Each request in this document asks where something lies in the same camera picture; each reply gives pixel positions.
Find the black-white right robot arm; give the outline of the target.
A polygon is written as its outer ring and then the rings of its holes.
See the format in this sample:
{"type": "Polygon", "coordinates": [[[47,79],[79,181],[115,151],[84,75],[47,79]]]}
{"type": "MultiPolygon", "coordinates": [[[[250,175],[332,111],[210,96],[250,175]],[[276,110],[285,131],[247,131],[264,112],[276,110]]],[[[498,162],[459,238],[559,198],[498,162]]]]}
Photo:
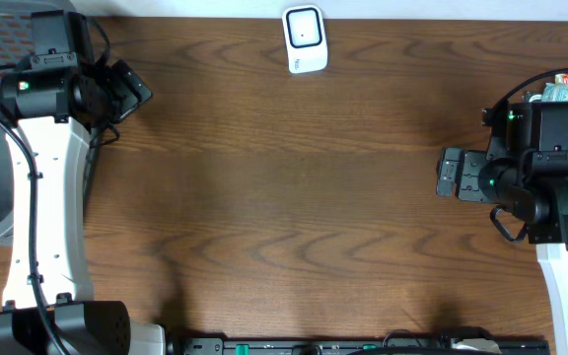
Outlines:
{"type": "Polygon", "coordinates": [[[436,192],[492,205],[508,241],[535,246],[556,351],[568,354],[568,102],[503,104],[485,112],[486,150],[446,148],[436,192]]]}

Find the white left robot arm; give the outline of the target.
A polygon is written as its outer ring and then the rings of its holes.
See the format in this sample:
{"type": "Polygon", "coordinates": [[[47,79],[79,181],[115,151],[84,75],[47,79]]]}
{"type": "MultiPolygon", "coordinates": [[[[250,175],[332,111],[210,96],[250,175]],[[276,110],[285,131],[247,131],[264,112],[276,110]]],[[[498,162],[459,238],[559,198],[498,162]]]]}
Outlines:
{"type": "Polygon", "coordinates": [[[0,83],[13,164],[13,245],[0,354],[165,354],[165,329],[95,297],[84,246],[84,175],[105,130],[151,100],[123,61],[96,56],[93,20],[31,16],[34,51],[0,83]]]}

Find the teal plastic-wrapped packet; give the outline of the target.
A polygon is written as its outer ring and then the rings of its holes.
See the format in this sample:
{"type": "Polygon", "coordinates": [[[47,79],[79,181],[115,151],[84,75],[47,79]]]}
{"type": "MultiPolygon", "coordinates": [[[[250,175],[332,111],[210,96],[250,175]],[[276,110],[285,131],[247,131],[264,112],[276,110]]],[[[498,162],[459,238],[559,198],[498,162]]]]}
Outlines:
{"type": "Polygon", "coordinates": [[[568,102],[568,85],[547,83],[541,100],[543,102],[568,102]]]}

